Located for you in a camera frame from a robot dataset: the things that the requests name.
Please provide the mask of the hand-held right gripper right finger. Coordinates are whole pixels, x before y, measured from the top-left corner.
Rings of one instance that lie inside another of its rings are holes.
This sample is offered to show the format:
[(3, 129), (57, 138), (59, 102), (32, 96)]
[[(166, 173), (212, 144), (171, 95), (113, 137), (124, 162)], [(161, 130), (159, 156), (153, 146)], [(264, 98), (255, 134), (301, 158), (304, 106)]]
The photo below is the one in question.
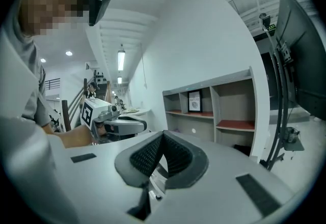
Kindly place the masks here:
[[(291, 212), (286, 204), (294, 198), (294, 192), (262, 165), (231, 147), (192, 135), (176, 136), (201, 148), (209, 165), (192, 187), (166, 191), (149, 216), (151, 224), (275, 224)], [(237, 177), (247, 174), (279, 203), (272, 214), (263, 216), (237, 181)]]

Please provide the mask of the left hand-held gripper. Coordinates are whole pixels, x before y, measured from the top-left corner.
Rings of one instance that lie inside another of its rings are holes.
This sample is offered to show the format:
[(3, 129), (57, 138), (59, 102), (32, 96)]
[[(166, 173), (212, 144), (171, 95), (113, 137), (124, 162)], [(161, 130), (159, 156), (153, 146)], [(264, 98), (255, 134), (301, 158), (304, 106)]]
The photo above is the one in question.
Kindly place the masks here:
[(98, 132), (98, 125), (103, 125), (109, 134), (118, 136), (135, 135), (147, 129), (146, 121), (132, 116), (119, 116), (120, 111), (109, 102), (98, 98), (84, 101), (80, 114), (80, 122), (90, 130), (94, 143), (108, 143), (107, 137)]

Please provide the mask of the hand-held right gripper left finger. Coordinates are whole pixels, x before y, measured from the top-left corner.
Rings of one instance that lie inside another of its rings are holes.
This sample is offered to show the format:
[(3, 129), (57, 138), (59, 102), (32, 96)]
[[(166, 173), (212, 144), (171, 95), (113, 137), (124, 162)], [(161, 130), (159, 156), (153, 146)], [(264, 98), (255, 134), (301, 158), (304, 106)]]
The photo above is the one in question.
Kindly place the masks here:
[(165, 224), (163, 202), (146, 187), (125, 183), (116, 171), (116, 157), (132, 147), (139, 149), (159, 136), (147, 133), (124, 141), (66, 149), (59, 137), (50, 146), (59, 191), (51, 200), (59, 209), (55, 224)]

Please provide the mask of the person's left forearm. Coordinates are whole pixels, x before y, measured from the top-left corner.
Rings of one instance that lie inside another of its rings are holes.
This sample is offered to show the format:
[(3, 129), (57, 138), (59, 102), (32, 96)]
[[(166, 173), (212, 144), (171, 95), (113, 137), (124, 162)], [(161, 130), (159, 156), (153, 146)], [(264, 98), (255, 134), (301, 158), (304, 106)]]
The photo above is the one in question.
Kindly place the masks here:
[(80, 125), (67, 132), (55, 132), (54, 135), (61, 139), (65, 148), (84, 147), (90, 145), (93, 141), (91, 132), (85, 125)]

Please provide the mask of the person's left hand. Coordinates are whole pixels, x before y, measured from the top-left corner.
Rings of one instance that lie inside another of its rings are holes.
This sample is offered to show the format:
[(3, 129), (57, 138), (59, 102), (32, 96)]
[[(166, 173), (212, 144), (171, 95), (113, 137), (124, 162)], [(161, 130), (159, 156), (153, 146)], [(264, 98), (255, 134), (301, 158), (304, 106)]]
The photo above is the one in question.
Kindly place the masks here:
[(95, 129), (96, 129), (96, 134), (95, 134), (95, 139), (102, 140), (106, 139), (107, 131), (105, 129), (104, 123), (95, 123)]

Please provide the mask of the white rounded counter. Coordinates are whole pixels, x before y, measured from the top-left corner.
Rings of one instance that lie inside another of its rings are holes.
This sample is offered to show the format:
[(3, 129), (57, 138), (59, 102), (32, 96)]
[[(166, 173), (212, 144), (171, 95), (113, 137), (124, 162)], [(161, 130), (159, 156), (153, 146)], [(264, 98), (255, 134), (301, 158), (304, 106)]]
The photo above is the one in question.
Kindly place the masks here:
[(139, 117), (141, 119), (147, 120), (147, 115), (150, 112), (148, 108), (136, 108), (133, 111), (126, 110), (121, 113), (122, 116), (134, 116)]

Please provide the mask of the staircase railing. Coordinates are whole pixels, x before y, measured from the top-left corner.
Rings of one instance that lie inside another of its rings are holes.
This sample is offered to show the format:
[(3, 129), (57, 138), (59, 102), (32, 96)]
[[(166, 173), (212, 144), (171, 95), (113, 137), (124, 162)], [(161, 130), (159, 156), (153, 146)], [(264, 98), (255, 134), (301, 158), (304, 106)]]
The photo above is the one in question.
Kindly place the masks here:
[(65, 132), (66, 130), (81, 125), (80, 114), (82, 112), (84, 100), (86, 99), (83, 93), (93, 81), (98, 85), (96, 98), (105, 100), (108, 83), (103, 75), (96, 75), (90, 79), (84, 78), (84, 85), (77, 85), (77, 92), (75, 92), (75, 95), (70, 100), (61, 98), (58, 94), (46, 97), (46, 101), (52, 109), (49, 113), (49, 117), (53, 132)]

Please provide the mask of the black framed picture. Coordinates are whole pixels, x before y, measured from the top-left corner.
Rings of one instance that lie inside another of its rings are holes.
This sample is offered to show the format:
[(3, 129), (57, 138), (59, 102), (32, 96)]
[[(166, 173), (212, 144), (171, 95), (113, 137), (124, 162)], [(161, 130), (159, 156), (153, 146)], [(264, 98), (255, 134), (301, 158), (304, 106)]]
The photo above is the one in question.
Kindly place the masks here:
[(194, 90), (187, 93), (188, 112), (201, 113), (202, 112), (202, 91)]

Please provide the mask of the wooden shelf unit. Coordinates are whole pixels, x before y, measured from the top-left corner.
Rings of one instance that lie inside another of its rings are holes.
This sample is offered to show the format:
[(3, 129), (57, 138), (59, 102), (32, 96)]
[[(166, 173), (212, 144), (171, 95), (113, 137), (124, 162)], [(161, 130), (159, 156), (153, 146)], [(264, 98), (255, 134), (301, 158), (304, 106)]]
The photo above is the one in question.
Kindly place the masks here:
[[(187, 93), (202, 91), (202, 112), (189, 113)], [(169, 131), (235, 148), (250, 156), (255, 137), (256, 91), (252, 69), (162, 93)]]

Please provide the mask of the black screen stand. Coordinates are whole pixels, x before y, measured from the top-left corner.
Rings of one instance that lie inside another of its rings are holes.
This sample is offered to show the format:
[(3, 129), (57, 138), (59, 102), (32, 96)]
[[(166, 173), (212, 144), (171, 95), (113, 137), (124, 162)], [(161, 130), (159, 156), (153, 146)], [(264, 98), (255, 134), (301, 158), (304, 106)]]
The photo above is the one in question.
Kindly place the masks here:
[(284, 153), (280, 154), (281, 149), (290, 152), (304, 151), (304, 147), (300, 140), (300, 131), (293, 127), (287, 126), (288, 120), (290, 119), (291, 112), (288, 111), (289, 103), (289, 83), (286, 78), (286, 69), (284, 61), (282, 60), (282, 52), (280, 41), (272, 40), (269, 33), (270, 29), (270, 16), (266, 13), (259, 15), (263, 30), (266, 32), (268, 39), (271, 43), (271, 49), (269, 50), (269, 56), (273, 65), (277, 93), (278, 93), (278, 114), (274, 140), (266, 160), (261, 160), (262, 165), (271, 171), (274, 164), (277, 161), (284, 160)]

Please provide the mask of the grey printed t-shirt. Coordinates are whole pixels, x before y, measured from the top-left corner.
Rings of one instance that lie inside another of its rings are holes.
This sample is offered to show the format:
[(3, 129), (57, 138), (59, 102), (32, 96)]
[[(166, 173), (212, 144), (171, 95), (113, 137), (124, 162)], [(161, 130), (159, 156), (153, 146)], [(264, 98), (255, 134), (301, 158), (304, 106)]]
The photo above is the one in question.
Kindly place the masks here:
[(50, 106), (45, 100), (45, 71), (32, 37), (24, 36), (15, 16), (0, 28), (0, 116), (23, 117), (44, 127)]

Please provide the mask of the large black screen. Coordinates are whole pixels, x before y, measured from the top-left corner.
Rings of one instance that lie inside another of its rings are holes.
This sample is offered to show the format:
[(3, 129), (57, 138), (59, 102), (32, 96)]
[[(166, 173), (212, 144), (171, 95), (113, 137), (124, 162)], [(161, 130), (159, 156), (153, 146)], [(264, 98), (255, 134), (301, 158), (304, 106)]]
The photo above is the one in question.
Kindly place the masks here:
[(292, 102), (326, 121), (324, 29), (297, 0), (280, 0), (274, 54), (279, 66), (281, 108)]

